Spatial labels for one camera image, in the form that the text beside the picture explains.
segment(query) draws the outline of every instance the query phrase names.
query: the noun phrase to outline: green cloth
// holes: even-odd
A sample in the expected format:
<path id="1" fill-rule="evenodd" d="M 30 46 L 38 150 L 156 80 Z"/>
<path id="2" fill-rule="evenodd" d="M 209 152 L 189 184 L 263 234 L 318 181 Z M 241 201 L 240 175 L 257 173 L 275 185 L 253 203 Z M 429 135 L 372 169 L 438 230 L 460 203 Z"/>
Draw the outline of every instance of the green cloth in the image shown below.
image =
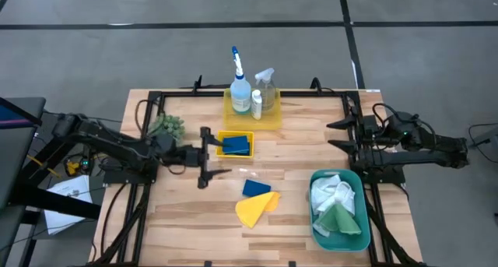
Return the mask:
<path id="1" fill-rule="evenodd" d="M 322 213 L 316 224 L 331 232 L 338 230 L 349 235 L 361 234 L 358 224 L 341 203 L 334 204 Z"/>

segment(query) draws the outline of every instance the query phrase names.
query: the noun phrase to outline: green plant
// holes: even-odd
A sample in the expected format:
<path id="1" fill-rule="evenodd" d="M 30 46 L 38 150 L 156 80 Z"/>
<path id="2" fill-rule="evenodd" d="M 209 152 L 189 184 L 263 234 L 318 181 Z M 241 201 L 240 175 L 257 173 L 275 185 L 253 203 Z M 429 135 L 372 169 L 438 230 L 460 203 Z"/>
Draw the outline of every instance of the green plant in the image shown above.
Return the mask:
<path id="1" fill-rule="evenodd" d="M 166 115 L 164 113 L 160 114 L 154 123 L 149 127 L 149 135 L 157 135 L 162 133 L 167 133 L 177 141 L 181 142 L 181 139 L 185 135 L 185 127 L 183 126 L 184 121 L 178 116 Z"/>

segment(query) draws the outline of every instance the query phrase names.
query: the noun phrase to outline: paper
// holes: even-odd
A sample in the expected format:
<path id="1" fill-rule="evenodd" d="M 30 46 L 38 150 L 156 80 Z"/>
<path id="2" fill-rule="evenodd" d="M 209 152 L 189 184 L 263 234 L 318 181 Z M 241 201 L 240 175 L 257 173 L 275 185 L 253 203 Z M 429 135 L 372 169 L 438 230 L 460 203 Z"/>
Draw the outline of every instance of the paper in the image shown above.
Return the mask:
<path id="1" fill-rule="evenodd" d="M 71 196 L 72 198 L 77 198 L 84 202 L 92 202 L 92 197 L 89 191 L 89 179 L 88 176 L 83 175 L 80 177 L 73 178 L 68 181 L 60 182 L 53 187 L 49 188 L 47 191 L 53 192 L 59 195 Z M 48 234 L 57 234 L 62 230 L 71 227 L 75 223 L 84 220 L 80 216 L 70 216 L 63 213 L 57 213 L 50 210 L 44 210 L 45 219 L 47 221 Z"/>

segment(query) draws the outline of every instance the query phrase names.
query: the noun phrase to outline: wooden tabletop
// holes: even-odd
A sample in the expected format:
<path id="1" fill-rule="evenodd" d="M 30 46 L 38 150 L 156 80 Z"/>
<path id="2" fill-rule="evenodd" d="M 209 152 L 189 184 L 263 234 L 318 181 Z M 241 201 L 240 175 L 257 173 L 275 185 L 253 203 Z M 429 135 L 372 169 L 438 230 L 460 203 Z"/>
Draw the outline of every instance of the wooden tabletop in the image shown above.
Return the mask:
<path id="1" fill-rule="evenodd" d="M 121 126 L 124 134 L 139 137 L 135 106 L 148 92 L 130 91 Z M 372 114 L 372 106 L 382 102 L 381 93 L 360 90 L 359 94 L 363 114 Z M 223 130 L 221 97 L 168 98 L 165 110 L 185 120 L 185 143 L 200 146 L 202 126 L 210 127 L 213 134 Z M 145 104 L 139 118 L 144 113 Z M 339 98 L 283 97 L 282 128 L 255 132 L 253 160 L 220 159 L 214 147 L 209 150 L 209 169 L 229 168 L 232 172 L 216 176 L 206 189 L 197 189 L 199 169 L 188 168 L 182 175 L 160 169 L 150 194 L 140 265 L 203 265 L 205 260 L 213 265 L 288 265 L 288 261 L 296 261 L 298 266 L 370 265 L 367 250 L 324 251 L 311 237 L 306 198 L 310 176 L 318 169 L 348 167 L 346 154 L 327 143 L 328 139 L 347 139 L 346 131 L 325 127 L 343 118 Z M 270 184 L 282 195 L 276 211 L 264 213 L 253 229 L 243 226 L 235 214 L 235 204 L 244 198 L 246 178 Z M 94 237 L 98 254 L 103 218 L 119 187 L 115 184 L 106 189 Z M 422 261 L 406 196 L 393 185 L 380 184 L 379 188 L 388 228 L 409 255 Z M 106 247 L 123 225 L 128 193 L 129 186 L 112 209 Z M 382 261 L 377 229 L 373 234 Z M 127 260 L 132 256 L 135 232 L 130 235 Z"/>

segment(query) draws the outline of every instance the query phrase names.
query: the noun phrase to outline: teal plastic bin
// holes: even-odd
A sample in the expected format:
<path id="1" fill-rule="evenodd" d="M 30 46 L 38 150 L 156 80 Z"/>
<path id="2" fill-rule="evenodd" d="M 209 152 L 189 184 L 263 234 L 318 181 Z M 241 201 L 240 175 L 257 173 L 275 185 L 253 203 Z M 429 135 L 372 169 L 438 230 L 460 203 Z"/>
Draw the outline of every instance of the teal plastic bin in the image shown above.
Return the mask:
<path id="1" fill-rule="evenodd" d="M 320 235 L 313 229 L 311 224 L 317 220 L 318 215 L 314 216 L 310 203 L 310 228 L 314 240 L 320 247 L 327 251 L 362 251 L 370 243 L 370 227 L 368 221 L 368 214 L 366 213 L 365 195 L 363 194 L 363 184 L 358 175 L 351 170 L 318 170 L 310 179 L 310 198 L 311 200 L 311 184 L 313 181 L 321 177 L 330 177 L 338 174 L 341 181 L 349 183 L 351 189 L 355 192 L 355 216 L 353 219 L 361 229 L 360 235 L 348 235 L 340 232 L 331 232 L 329 237 Z"/>

